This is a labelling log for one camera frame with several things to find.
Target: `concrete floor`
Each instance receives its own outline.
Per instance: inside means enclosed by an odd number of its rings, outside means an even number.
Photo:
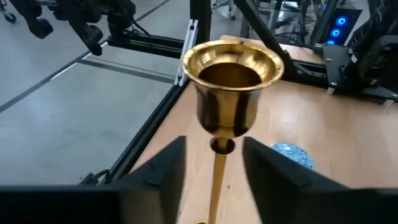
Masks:
[[[136,18],[162,1],[134,1]],[[87,49],[49,11],[43,17],[54,32],[40,40],[12,6],[7,10],[17,23],[0,18],[0,185],[76,184],[110,168],[172,86],[178,60],[105,45],[102,56],[15,101]],[[212,40],[239,35],[242,15],[231,21],[227,10],[213,13]],[[183,39],[188,19],[189,1],[171,0],[139,23],[151,34]],[[109,35],[106,18],[97,26]]]

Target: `floor line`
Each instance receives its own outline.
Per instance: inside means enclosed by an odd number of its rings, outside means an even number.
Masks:
[[[161,2],[159,5],[155,6],[154,8],[152,8],[151,10],[149,10],[148,12],[144,13],[142,16],[138,17],[136,19],[136,21],[140,21],[143,18],[147,17],[149,14],[151,14],[152,12],[154,12],[155,10],[157,10],[158,8],[162,7],[164,4],[168,3],[170,0],[165,0],[163,2]],[[106,40],[101,41],[99,44],[101,46],[104,46],[107,43]],[[32,94],[34,91],[38,90],[40,87],[44,86],[46,83],[48,83],[49,81],[51,81],[52,79],[54,79],[55,77],[61,75],[64,71],[68,70],[69,68],[71,68],[72,66],[74,66],[76,63],[78,63],[79,61],[81,61],[82,58],[87,58],[87,56],[91,55],[91,52],[88,50],[86,51],[84,54],[80,55],[79,57],[75,58],[74,60],[72,60],[71,62],[67,63],[66,65],[64,65],[62,68],[58,69],[57,71],[55,71],[53,74],[45,77],[43,80],[39,81],[38,83],[36,83],[35,85],[33,85],[32,87],[30,87],[29,89],[23,91],[21,94],[15,96],[13,99],[5,102],[3,105],[0,106],[0,113],[2,113],[3,111],[5,111],[6,109],[12,107],[14,104],[18,103],[19,101],[23,100],[25,97],[29,96],[30,94]]]
[[[132,68],[133,70],[137,70],[137,71],[139,70],[139,71],[142,71],[144,73],[148,72],[148,73],[153,73],[153,74],[159,74],[160,76],[175,78],[175,74],[171,75],[171,74],[166,74],[166,73],[162,73],[162,72],[156,72],[156,71],[152,71],[152,70],[149,70],[149,69],[140,68],[140,67],[133,66],[133,65],[126,65],[126,64],[123,64],[123,63],[112,62],[110,60],[105,60],[105,59],[101,59],[101,58],[97,58],[97,57],[89,57],[86,60],[89,60],[91,62],[95,62],[96,61],[98,63],[104,63],[106,65],[110,65],[110,64],[113,64],[115,66],[119,65],[119,66],[122,66],[122,67]]]
[[[107,69],[107,70],[114,71],[114,72],[121,72],[121,73],[128,74],[128,75],[134,75],[134,76],[141,77],[141,78],[147,78],[147,79],[155,80],[155,81],[159,81],[159,82],[174,84],[174,77],[167,78],[167,77],[144,73],[144,72],[140,72],[140,71],[136,71],[136,70],[130,70],[130,69],[126,69],[126,68],[116,67],[113,65],[106,65],[103,63],[99,63],[99,62],[92,62],[89,60],[79,60],[78,63],[82,63],[84,65],[91,65],[91,66],[94,66],[97,68],[103,68],[103,69]]]

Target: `wooden table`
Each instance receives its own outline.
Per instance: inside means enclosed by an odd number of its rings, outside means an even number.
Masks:
[[[222,39],[238,39],[222,36]],[[323,63],[310,50],[283,45],[294,59]],[[196,92],[186,88],[147,145],[137,164],[157,154],[177,136],[187,137],[187,169],[179,223],[207,219],[214,153],[211,136],[196,117]],[[279,81],[266,88],[257,120],[245,134],[272,146],[289,142],[304,148],[315,170],[350,187],[398,187],[398,110],[326,90]],[[260,223],[241,155],[242,138],[228,155],[218,209],[218,223]]]

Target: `golden bell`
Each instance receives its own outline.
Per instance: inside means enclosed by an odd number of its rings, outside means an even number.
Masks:
[[[207,222],[213,224],[226,155],[234,148],[231,139],[252,127],[262,89],[281,78],[284,64],[275,52],[260,45],[216,40],[189,50],[183,69],[197,89],[199,122],[215,137],[211,143],[216,157]]]

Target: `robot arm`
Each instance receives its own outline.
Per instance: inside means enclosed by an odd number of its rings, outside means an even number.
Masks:
[[[93,55],[101,55],[99,41],[103,37],[101,30],[87,23],[97,23],[101,16],[108,16],[111,33],[118,34],[131,26],[136,6],[130,0],[10,0],[21,14],[29,30],[38,38],[44,39],[53,28],[43,18],[42,6],[47,6],[56,19],[68,21],[79,38],[85,43]]]

